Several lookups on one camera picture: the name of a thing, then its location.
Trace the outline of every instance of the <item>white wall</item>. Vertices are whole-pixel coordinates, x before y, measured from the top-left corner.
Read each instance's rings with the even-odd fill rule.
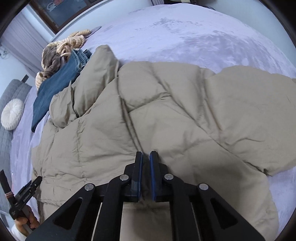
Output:
[[[29,75],[21,62],[10,53],[5,59],[0,58],[0,96],[3,94],[10,81],[13,79],[22,80],[25,75],[29,76],[26,83],[33,86],[35,84],[35,79]]]
[[[54,33],[51,29],[44,23],[44,21],[38,16],[38,14],[31,8],[30,5],[27,5],[22,10],[23,15],[29,21],[29,23],[40,33],[40,35],[47,41],[51,42],[54,37]]]
[[[129,12],[152,6],[151,0],[104,0],[88,9],[65,26],[52,41],[67,38],[75,31],[92,30],[121,18]]]
[[[200,0],[201,5],[237,18],[268,37],[296,66],[296,48],[276,16],[259,0]]]

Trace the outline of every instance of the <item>white trim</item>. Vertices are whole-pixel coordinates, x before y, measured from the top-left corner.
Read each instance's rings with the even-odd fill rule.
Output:
[[[47,24],[39,17],[34,9],[27,5],[23,10],[22,14],[29,21],[29,23],[37,30],[37,32],[49,43],[54,37],[53,31],[47,26]]]
[[[70,25],[72,25],[74,22],[76,22],[79,18],[81,18],[83,15],[85,15],[86,13],[88,13],[89,11],[93,10],[94,8],[97,8],[99,5],[104,4],[106,2],[109,2],[111,0],[103,0],[99,3],[97,3],[96,5],[90,7],[89,9],[85,10],[82,14],[78,15],[76,18],[74,18],[71,22],[69,22],[65,27],[63,27],[51,40],[51,42],[53,42],[59,35],[61,35],[61,33],[63,31],[65,31]]]

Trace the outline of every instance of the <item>jeans waistband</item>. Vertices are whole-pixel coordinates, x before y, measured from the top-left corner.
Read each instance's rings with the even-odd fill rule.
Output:
[[[80,73],[80,71],[84,68],[86,63],[89,61],[90,56],[91,56],[91,52],[89,50],[85,50],[83,52],[81,49],[78,49],[78,50],[73,49],[68,62],[75,61],[75,70],[77,73]]]

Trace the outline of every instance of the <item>headboard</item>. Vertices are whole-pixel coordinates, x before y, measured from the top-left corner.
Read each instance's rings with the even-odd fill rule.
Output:
[[[31,86],[19,80],[12,80],[0,98],[0,115],[9,101],[18,98],[25,101]],[[4,170],[9,185],[12,185],[10,173],[10,143],[12,140],[13,131],[5,130],[0,123],[0,170]],[[9,204],[4,195],[2,188],[0,188],[0,210],[8,213]]]

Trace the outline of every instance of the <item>metal screw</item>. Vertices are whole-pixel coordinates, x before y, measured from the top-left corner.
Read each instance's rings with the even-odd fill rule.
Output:
[[[126,181],[128,179],[128,175],[123,174],[119,177],[119,179],[122,181]]]
[[[174,176],[172,174],[165,174],[165,179],[166,180],[172,180],[174,178]]]
[[[206,190],[209,189],[209,186],[208,186],[207,184],[205,184],[205,183],[201,183],[201,184],[199,185],[199,187],[200,187],[200,189],[203,190],[203,191],[206,191]]]
[[[84,187],[84,189],[87,190],[87,191],[93,190],[93,188],[94,188],[94,185],[91,184],[91,183],[86,184],[85,187]]]

